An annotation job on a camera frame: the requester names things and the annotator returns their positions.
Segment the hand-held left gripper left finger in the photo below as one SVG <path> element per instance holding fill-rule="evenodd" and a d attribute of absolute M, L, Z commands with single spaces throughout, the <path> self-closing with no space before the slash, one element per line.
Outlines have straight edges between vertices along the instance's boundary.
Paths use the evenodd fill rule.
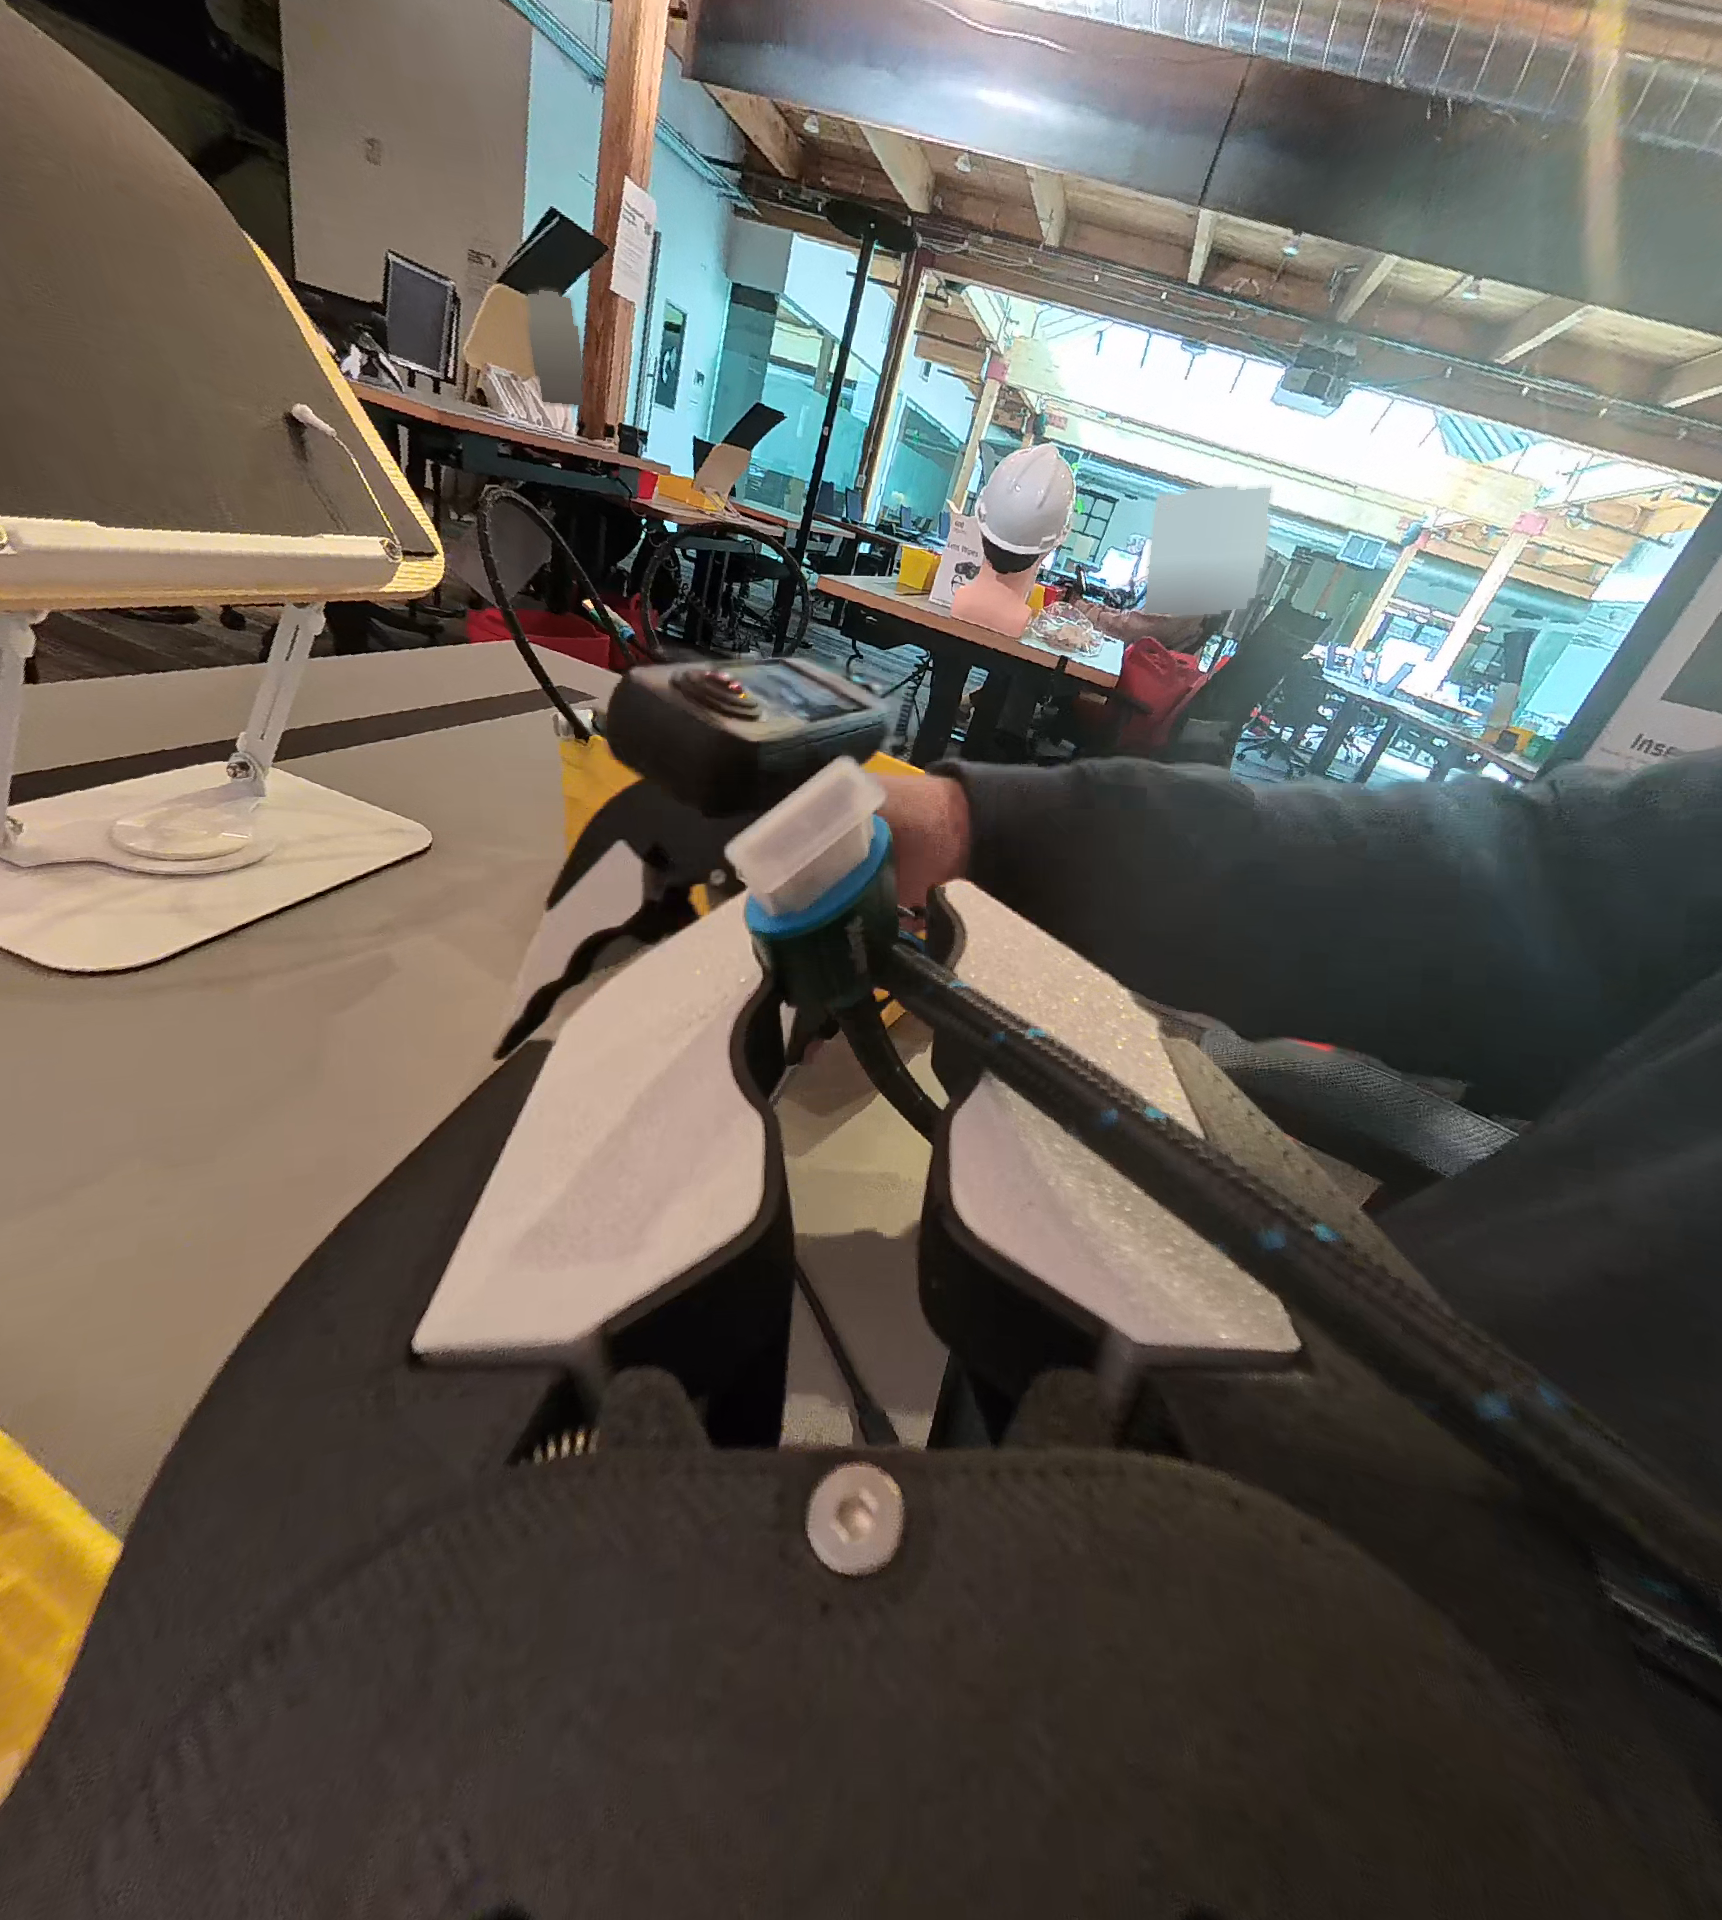
<path fill-rule="evenodd" d="M 753 1239 L 784 1192 L 751 1053 L 770 985 L 725 902 L 564 1020 L 421 1311 L 417 1359 L 591 1379 L 624 1331 Z"/>

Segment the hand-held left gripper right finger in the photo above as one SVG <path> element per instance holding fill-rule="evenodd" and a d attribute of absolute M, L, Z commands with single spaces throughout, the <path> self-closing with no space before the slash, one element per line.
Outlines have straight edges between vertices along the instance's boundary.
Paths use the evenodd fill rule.
<path fill-rule="evenodd" d="M 934 902 L 961 981 L 1203 1137 L 1157 1015 L 1127 988 L 969 879 Z M 1134 1359 L 1280 1369 L 1304 1351 L 1264 1285 L 992 1072 L 948 1119 L 945 1198 L 978 1248 Z"/>

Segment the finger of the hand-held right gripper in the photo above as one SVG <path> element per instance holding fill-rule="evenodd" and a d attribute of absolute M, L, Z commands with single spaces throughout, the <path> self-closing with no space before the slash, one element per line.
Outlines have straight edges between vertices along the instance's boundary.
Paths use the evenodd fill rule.
<path fill-rule="evenodd" d="M 595 858 L 562 872 L 518 964 L 496 1057 L 540 1035 L 564 996 L 648 948 L 687 932 L 707 907 L 696 899 L 725 882 L 725 854 L 697 858 L 605 845 Z"/>

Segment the person's right forearm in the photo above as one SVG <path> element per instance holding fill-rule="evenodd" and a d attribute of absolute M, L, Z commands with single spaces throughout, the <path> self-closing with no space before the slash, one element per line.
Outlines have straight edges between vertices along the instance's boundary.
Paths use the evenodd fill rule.
<path fill-rule="evenodd" d="M 1722 748 L 1386 790 L 948 762 L 930 791 L 943 870 L 1173 1010 L 1509 1118 L 1650 1070 L 1722 1113 Z"/>

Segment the red bins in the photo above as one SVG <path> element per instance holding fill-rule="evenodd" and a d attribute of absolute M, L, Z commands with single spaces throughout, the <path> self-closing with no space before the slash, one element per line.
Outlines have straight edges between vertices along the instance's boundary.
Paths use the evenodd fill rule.
<path fill-rule="evenodd" d="M 550 612 L 546 608 L 518 608 L 516 619 L 525 639 L 550 653 L 576 660 L 586 665 L 624 673 L 629 660 L 613 638 L 586 614 Z M 500 643 L 511 639 L 503 614 L 489 605 L 471 608 L 463 614 L 463 636 L 470 643 Z"/>

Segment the light wood table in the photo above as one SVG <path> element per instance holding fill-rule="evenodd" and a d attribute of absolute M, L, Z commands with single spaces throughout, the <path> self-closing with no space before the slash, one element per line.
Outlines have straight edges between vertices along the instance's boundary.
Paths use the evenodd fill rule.
<path fill-rule="evenodd" d="M 1019 757 L 1041 703 L 1106 699 L 1117 684 L 1121 642 L 1111 636 L 1087 653 L 1066 653 L 959 619 L 887 577 L 822 571 L 814 588 L 838 605 L 849 638 L 926 655 L 926 706 L 906 749 L 919 769 L 948 756 Z"/>

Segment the black tape strip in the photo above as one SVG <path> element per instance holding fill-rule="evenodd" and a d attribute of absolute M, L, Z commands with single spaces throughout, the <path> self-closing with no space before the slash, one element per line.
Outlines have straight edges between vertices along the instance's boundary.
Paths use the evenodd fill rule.
<path fill-rule="evenodd" d="M 502 718 L 531 713 L 543 706 L 543 693 L 538 690 L 528 690 L 321 722 L 290 729 L 282 738 L 282 757 L 277 763 L 287 766 L 298 757 L 326 756 L 394 739 L 451 732 Z M 12 797 L 32 802 L 71 796 L 108 784 L 215 763 L 221 762 L 229 751 L 232 745 L 223 739 L 201 739 L 183 745 L 158 748 L 152 751 L 108 756 L 18 771 L 12 780 Z"/>

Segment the mannequin head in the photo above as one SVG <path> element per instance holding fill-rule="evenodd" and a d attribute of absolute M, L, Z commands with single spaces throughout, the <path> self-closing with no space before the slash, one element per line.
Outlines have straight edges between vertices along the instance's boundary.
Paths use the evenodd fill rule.
<path fill-rule="evenodd" d="M 953 570 L 948 616 L 992 634 L 1019 638 L 1034 618 L 1040 574 L 1052 557 L 1052 548 L 1026 551 L 982 540 L 978 563 L 972 570 Z"/>

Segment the white hard hat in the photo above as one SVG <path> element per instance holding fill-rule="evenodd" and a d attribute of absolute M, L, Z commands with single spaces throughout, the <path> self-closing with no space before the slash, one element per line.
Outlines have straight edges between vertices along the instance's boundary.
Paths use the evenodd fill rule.
<path fill-rule="evenodd" d="M 1076 482 L 1052 442 L 1026 443 L 1005 456 L 975 497 L 974 519 L 985 550 L 1013 568 L 1047 557 L 1068 533 Z"/>

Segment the white folding stand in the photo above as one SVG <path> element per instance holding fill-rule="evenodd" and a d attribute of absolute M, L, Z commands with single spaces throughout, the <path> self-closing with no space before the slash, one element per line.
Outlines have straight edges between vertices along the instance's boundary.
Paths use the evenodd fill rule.
<path fill-rule="evenodd" d="M 275 769 L 330 602 L 394 588 L 392 536 L 265 536 L 0 516 L 0 949 L 57 973 L 154 965 L 425 852 L 410 819 Z M 223 763 L 9 800 L 26 661 L 51 612 L 277 608 Z"/>

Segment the red chair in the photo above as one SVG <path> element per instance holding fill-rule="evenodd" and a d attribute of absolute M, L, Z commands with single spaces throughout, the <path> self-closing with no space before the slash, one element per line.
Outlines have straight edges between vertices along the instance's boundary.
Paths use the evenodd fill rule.
<path fill-rule="evenodd" d="M 1117 756 L 1159 756 L 1185 707 L 1209 684 L 1212 670 L 1196 652 L 1175 650 L 1155 636 L 1135 636 L 1123 646 L 1120 673 L 1109 693 L 1111 745 Z"/>

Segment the computer monitor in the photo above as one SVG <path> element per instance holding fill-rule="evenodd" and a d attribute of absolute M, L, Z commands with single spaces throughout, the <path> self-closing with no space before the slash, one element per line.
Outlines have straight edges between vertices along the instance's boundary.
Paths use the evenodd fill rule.
<path fill-rule="evenodd" d="M 406 373 L 442 384 L 454 380 L 460 353 L 457 283 L 414 257 L 382 255 L 384 350 Z"/>

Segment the ceiling projector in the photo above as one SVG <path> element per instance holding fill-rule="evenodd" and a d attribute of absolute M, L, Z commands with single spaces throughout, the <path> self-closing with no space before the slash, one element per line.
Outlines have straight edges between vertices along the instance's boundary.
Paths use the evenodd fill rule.
<path fill-rule="evenodd" d="M 1304 337 L 1281 365 L 1269 401 L 1292 414 L 1330 419 L 1353 393 L 1358 371 L 1353 339 Z"/>

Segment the dark board with wooden edge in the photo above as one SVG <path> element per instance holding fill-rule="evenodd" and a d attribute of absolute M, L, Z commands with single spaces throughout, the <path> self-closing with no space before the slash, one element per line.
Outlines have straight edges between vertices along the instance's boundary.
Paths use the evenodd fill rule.
<path fill-rule="evenodd" d="M 0 4 L 0 609 L 397 597 L 440 571 L 285 280 Z"/>

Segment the wooden post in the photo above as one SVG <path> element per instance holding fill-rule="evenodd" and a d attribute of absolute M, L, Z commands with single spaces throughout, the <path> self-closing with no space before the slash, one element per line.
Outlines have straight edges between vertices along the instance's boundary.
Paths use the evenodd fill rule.
<path fill-rule="evenodd" d="M 579 430 L 615 436 L 629 416 L 636 311 L 650 289 L 657 210 L 650 193 L 669 1 L 612 1 L 593 177 L 593 233 L 605 252 L 588 278 Z"/>

